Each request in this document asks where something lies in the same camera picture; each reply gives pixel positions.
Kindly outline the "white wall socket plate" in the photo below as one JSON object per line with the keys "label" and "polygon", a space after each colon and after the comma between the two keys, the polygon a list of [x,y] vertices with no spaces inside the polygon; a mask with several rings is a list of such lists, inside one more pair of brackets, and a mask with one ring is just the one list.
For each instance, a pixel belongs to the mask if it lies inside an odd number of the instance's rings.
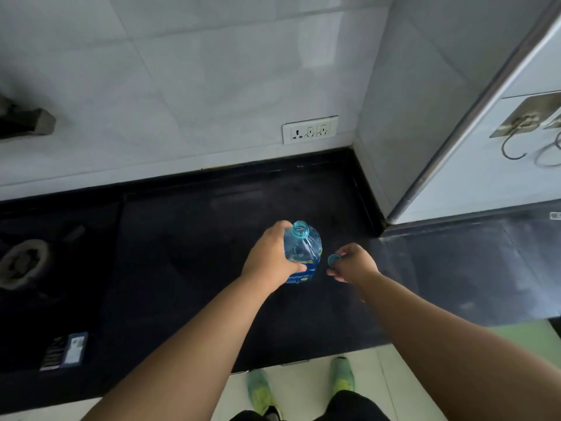
{"label": "white wall socket plate", "polygon": [[337,134],[339,116],[287,123],[282,126],[283,144],[327,139]]}

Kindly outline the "black gas stove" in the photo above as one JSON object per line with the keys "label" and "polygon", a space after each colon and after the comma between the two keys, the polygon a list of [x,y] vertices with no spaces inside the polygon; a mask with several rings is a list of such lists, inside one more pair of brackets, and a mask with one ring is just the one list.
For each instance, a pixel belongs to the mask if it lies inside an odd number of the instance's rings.
{"label": "black gas stove", "polygon": [[[91,205],[0,211],[0,259],[15,245],[44,240],[52,268],[34,285],[0,289],[0,387],[12,388],[83,371],[101,339],[101,311],[115,263],[123,198]],[[60,336],[88,332],[83,363],[40,372],[47,346]]]}

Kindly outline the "adhesive metal wall hook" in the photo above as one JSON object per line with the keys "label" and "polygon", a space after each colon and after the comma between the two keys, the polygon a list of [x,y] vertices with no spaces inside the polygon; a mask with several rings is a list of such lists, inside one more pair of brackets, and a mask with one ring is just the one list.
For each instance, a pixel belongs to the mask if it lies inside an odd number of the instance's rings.
{"label": "adhesive metal wall hook", "polygon": [[545,131],[553,130],[552,141],[537,151],[534,165],[541,169],[561,168],[561,111],[543,127]]}
{"label": "adhesive metal wall hook", "polygon": [[561,91],[546,92],[526,96],[520,105],[509,114],[497,129],[489,136],[490,139],[503,138],[501,155],[509,161],[518,161],[528,153],[519,156],[509,155],[506,146],[516,134],[528,134],[543,127],[561,111]]}

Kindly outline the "blue plastic water bottle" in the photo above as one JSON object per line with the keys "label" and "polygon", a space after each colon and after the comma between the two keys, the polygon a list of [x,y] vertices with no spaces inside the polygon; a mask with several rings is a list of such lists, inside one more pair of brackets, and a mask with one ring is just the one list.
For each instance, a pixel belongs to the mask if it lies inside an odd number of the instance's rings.
{"label": "blue plastic water bottle", "polygon": [[319,232],[305,221],[298,220],[284,233],[284,254],[287,260],[306,266],[303,272],[295,273],[287,284],[309,282],[320,263],[323,246]]}

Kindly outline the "person's green left shoe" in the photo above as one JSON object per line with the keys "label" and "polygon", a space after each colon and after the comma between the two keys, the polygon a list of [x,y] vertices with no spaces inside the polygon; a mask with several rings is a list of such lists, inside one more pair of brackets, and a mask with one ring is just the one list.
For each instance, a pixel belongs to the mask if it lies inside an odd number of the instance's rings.
{"label": "person's green left shoe", "polygon": [[253,410],[267,421],[282,421],[279,405],[262,369],[254,369],[247,374],[247,392]]}

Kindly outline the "small blue label box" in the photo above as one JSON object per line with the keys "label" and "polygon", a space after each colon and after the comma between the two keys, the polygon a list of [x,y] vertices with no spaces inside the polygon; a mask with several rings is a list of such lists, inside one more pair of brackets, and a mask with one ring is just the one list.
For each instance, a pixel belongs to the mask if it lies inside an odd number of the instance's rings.
{"label": "small blue label box", "polygon": [[71,333],[55,338],[47,346],[39,371],[78,367],[83,363],[89,333]]}

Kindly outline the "person's right hand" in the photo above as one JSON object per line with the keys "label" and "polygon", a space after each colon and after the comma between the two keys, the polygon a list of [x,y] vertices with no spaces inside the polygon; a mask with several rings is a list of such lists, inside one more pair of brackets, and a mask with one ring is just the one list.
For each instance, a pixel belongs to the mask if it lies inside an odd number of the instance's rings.
{"label": "person's right hand", "polygon": [[379,271],[374,259],[370,256],[370,254],[359,244],[350,243],[347,245],[356,245],[356,255],[355,257],[355,274],[356,274],[356,282],[349,283],[352,285],[358,285],[364,283],[365,281],[381,276],[381,272]]}

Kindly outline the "person's left forearm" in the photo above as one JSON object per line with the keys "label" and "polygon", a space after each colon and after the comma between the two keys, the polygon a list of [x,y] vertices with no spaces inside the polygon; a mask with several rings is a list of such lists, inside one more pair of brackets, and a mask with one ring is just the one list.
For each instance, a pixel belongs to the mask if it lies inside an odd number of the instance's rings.
{"label": "person's left forearm", "polygon": [[258,311],[284,282],[256,274],[237,278],[82,421],[210,421]]}

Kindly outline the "person's left hand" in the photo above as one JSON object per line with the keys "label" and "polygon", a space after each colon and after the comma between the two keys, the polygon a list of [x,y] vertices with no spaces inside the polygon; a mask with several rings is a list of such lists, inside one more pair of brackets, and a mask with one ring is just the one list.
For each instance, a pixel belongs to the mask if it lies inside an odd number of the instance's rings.
{"label": "person's left hand", "polygon": [[270,295],[286,283],[283,275],[284,233],[292,224],[281,220],[268,228],[249,252],[241,278]]}

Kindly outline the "round stove burner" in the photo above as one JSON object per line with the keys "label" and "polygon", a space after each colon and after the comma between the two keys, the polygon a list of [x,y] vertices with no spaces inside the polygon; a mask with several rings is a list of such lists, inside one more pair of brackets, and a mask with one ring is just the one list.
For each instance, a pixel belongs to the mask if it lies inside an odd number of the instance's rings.
{"label": "round stove burner", "polygon": [[15,245],[0,259],[0,289],[29,288],[46,276],[52,261],[53,251],[44,240],[31,239]]}

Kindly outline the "white cabinet with metal edge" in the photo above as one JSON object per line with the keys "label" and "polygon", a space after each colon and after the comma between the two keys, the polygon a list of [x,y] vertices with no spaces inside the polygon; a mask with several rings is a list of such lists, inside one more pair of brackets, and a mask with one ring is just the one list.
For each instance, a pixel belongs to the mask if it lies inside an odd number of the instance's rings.
{"label": "white cabinet with metal edge", "polygon": [[529,95],[561,91],[561,0],[553,0],[388,216],[390,225],[467,216],[561,199],[561,168],[534,165],[555,132],[489,136]]}

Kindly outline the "person's green right shoe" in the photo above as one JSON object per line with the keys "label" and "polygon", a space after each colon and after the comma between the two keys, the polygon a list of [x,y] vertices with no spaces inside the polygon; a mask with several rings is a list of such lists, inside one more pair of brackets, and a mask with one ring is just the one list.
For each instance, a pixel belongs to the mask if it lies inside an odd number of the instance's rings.
{"label": "person's green right shoe", "polygon": [[330,364],[328,390],[330,397],[340,391],[354,392],[356,389],[354,374],[347,357],[337,356]]}

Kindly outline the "person's right forearm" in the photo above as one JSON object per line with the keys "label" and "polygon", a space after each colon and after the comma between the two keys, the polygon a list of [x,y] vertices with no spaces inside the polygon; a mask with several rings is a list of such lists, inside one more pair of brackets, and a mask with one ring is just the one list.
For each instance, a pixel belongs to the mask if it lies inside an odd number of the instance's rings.
{"label": "person's right forearm", "polygon": [[380,273],[348,282],[449,421],[561,421],[561,369]]}

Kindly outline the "person's green shoe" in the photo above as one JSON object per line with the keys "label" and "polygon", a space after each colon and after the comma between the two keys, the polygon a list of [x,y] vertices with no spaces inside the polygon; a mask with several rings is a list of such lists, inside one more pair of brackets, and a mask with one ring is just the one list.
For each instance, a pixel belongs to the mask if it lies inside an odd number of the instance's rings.
{"label": "person's green shoe", "polygon": [[247,374],[247,392],[253,410],[267,421],[282,421],[279,405],[262,369],[254,369]]}
{"label": "person's green shoe", "polygon": [[340,391],[354,392],[356,389],[354,374],[347,357],[337,356],[330,364],[328,390],[330,397]]}

